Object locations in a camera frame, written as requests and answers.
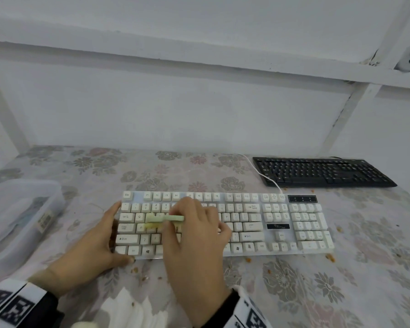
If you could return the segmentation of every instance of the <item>keyboard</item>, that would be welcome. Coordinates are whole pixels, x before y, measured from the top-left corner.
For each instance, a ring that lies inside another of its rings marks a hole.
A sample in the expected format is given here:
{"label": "keyboard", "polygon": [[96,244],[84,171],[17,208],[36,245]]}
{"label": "keyboard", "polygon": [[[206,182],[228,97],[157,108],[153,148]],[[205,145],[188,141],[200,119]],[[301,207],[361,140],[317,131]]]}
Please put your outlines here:
{"label": "keyboard", "polygon": [[[115,251],[136,259],[161,259],[161,230],[146,227],[146,218],[168,214],[171,206],[185,196],[199,200],[202,206],[215,207],[219,220],[233,231],[223,250],[225,257],[334,250],[322,205],[315,195],[124,191],[116,215]],[[180,242],[182,224],[177,224],[176,231]]]}
{"label": "keyboard", "polygon": [[[254,157],[261,174],[281,187],[395,187],[365,160]],[[275,184],[261,177],[266,186]]]}

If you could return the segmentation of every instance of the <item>person's left hand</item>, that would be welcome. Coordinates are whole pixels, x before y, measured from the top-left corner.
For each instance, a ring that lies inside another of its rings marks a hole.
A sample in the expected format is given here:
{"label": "person's left hand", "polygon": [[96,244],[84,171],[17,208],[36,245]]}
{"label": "person's left hand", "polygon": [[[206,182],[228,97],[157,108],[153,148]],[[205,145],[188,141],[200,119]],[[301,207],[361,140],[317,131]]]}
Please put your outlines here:
{"label": "person's left hand", "polygon": [[33,278],[39,280],[39,274],[50,275],[47,279],[54,286],[51,286],[49,291],[60,297],[71,289],[93,280],[107,269],[133,263],[133,257],[110,251],[110,246],[115,243],[118,226],[114,215],[120,205],[121,202],[113,204],[105,212],[102,220],[68,252],[46,270],[35,274]]}

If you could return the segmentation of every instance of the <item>white cable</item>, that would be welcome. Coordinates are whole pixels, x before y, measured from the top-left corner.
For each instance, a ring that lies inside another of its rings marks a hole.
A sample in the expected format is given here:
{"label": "white cable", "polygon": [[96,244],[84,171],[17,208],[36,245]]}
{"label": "white cable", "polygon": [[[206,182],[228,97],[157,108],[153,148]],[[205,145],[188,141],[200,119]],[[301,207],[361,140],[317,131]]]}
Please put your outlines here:
{"label": "white cable", "polygon": [[279,193],[282,194],[281,188],[278,186],[278,184],[276,184],[276,182],[275,182],[273,179],[271,179],[271,178],[269,178],[269,177],[267,177],[267,176],[264,176],[262,173],[260,173],[260,172],[257,170],[257,168],[254,167],[254,165],[252,164],[251,160],[249,160],[249,158],[248,158],[246,155],[244,155],[244,154],[240,154],[240,155],[243,155],[243,156],[246,158],[247,162],[249,162],[249,163],[251,164],[252,168],[253,168],[259,175],[261,175],[261,176],[263,176],[263,177],[266,177],[269,181],[273,182],[273,184],[275,184],[276,187],[279,189]]}

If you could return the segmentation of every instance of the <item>table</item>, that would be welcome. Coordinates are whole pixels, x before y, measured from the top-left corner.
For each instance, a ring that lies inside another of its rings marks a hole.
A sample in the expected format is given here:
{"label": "table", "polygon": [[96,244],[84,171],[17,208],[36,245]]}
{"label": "table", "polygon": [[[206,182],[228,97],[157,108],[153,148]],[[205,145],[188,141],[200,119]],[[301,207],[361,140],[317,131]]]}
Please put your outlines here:
{"label": "table", "polygon": [[[35,146],[0,170],[0,182],[13,178],[56,180],[67,201],[38,249],[12,275],[20,279],[63,254],[124,190],[278,192],[235,154]],[[226,283],[243,286],[274,327],[410,327],[410,196],[400,188],[284,192],[317,195],[334,254],[225,259]],[[62,326],[91,320],[122,287],[138,301],[148,296],[154,311],[166,309],[170,327],[188,327],[161,260],[110,270],[61,298]]]}

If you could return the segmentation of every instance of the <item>plastic container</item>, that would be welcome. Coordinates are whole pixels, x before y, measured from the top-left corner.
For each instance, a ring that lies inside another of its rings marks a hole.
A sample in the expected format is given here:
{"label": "plastic container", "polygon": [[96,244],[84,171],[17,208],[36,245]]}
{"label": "plastic container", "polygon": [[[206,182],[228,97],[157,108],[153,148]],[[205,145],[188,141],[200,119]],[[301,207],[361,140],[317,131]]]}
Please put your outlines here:
{"label": "plastic container", "polygon": [[0,277],[22,266],[64,205],[58,182],[15,179],[0,183]]}

